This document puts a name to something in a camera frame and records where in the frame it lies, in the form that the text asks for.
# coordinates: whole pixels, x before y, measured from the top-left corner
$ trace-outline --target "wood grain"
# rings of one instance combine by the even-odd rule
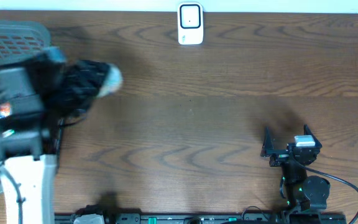
[[[57,212],[87,204],[143,212],[284,206],[263,127],[285,147],[302,125],[323,144],[313,168],[358,186],[358,15],[206,13],[204,42],[177,43],[176,14],[0,11],[39,21],[70,61],[116,63],[125,84],[65,133]],[[358,196],[331,181],[328,210]],[[4,222],[0,197],[0,223]]]

